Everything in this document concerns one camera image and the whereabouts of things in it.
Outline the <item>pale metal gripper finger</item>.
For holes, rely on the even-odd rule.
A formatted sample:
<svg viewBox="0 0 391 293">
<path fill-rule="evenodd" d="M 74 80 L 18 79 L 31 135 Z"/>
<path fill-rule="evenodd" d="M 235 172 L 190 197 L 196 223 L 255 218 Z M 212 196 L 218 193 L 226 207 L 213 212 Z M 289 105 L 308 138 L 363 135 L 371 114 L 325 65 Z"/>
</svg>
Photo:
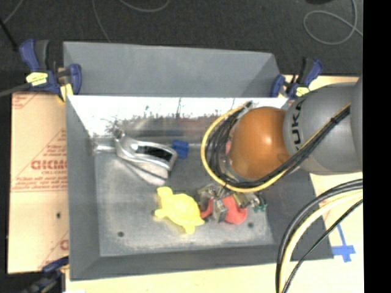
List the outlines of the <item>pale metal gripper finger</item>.
<svg viewBox="0 0 391 293">
<path fill-rule="evenodd" d="M 197 190 L 199 205 L 207 205 L 209 200 L 214 197 L 214 186 L 207 185 Z"/>
<path fill-rule="evenodd" d="M 218 223 L 221 223 L 225 220 L 225 217 L 228 212 L 228 207 L 224 204 L 222 199 L 213 200 L 212 216 Z"/>
</svg>

